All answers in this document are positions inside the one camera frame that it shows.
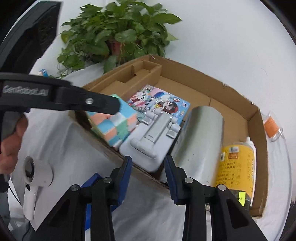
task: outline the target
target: rubik's cube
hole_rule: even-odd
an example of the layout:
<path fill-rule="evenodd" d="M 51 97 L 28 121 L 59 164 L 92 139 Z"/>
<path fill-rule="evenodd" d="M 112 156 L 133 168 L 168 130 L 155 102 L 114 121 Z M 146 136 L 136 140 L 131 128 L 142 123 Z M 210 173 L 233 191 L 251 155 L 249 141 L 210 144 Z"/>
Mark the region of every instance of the rubik's cube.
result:
<path fill-rule="evenodd" d="M 109 146 L 118 150 L 120 144 L 136 127 L 137 112 L 123 101 L 118 95 L 111 95 L 120 101 L 120 109 L 115 115 L 87 111 L 92 131 L 103 138 Z"/>

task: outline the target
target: metal screw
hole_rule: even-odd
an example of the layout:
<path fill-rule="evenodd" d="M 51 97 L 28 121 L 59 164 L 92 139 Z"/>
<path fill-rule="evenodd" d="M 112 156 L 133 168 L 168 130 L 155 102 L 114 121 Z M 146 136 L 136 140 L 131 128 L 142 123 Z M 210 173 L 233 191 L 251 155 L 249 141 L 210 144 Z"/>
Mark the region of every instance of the metal screw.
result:
<path fill-rule="evenodd" d="M 79 186 L 78 185 L 72 185 L 70 187 L 70 190 L 73 191 L 73 192 L 77 191 L 78 189 L 79 189 Z"/>
<path fill-rule="evenodd" d="M 104 183 L 110 183 L 110 182 L 112 182 L 112 178 L 106 177 L 106 178 L 103 179 L 103 182 Z"/>
<path fill-rule="evenodd" d="M 85 103 L 87 103 L 87 104 L 92 104 L 93 102 L 94 102 L 94 100 L 92 98 L 87 98 L 85 100 Z"/>
<path fill-rule="evenodd" d="M 218 186 L 218 188 L 219 188 L 219 190 L 221 190 L 221 191 L 225 191 L 225 190 L 226 190 L 226 186 L 223 185 L 223 184 L 220 184 L 220 185 Z"/>
<path fill-rule="evenodd" d="M 193 179 L 190 178 L 190 177 L 185 178 L 184 181 L 185 181 L 186 183 L 193 183 Z"/>

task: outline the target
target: cardboard compartment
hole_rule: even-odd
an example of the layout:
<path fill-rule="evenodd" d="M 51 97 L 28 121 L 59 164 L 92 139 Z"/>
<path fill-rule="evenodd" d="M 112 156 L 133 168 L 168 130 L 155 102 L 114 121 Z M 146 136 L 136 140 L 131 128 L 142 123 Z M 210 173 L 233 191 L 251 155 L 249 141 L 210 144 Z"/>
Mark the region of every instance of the cardboard compartment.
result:
<path fill-rule="evenodd" d="M 263 121 L 257 106 L 237 91 L 197 70 L 159 56 L 143 56 L 132 60 L 84 86 L 103 94 L 117 94 L 127 101 L 140 88 L 150 84 L 190 102 L 189 111 L 207 105 L 217 109 L 224 117 L 223 145 L 244 142 L 251 137 L 257 149 L 257 180 L 252 216 L 261 216 L 266 205 L 268 190 L 267 142 Z M 87 130 L 89 123 L 83 113 L 76 113 L 77 121 Z M 120 158 L 103 140 L 98 140 Z M 134 165 L 143 175 L 149 176 Z M 158 182 L 152 176 L 151 181 Z"/>

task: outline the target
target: barcode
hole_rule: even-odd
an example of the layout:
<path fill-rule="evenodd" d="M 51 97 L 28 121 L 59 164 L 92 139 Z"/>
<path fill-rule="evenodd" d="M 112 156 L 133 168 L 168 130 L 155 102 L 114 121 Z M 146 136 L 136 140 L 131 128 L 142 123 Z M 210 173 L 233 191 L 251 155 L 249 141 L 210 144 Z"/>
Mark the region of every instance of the barcode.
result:
<path fill-rule="evenodd" d="M 229 153 L 236 153 L 236 152 L 239 152 L 238 146 L 233 146 L 229 148 Z"/>
<path fill-rule="evenodd" d="M 225 158 L 225 152 L 222 152 L 221 153 L 221 160 L 220 161 L 224 161 L 224 158 Z"/>

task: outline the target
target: neon yellow tag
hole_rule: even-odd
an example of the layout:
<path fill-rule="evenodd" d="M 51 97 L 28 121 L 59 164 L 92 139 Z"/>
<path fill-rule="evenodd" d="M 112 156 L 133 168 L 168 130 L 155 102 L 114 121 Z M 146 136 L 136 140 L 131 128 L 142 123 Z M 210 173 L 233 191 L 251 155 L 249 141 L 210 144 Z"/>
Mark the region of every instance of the neon yellow tag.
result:
<path fill-rule="evenodd" d="M 244 207 L 246 192 L 239 192 L 239 202 Z"/>

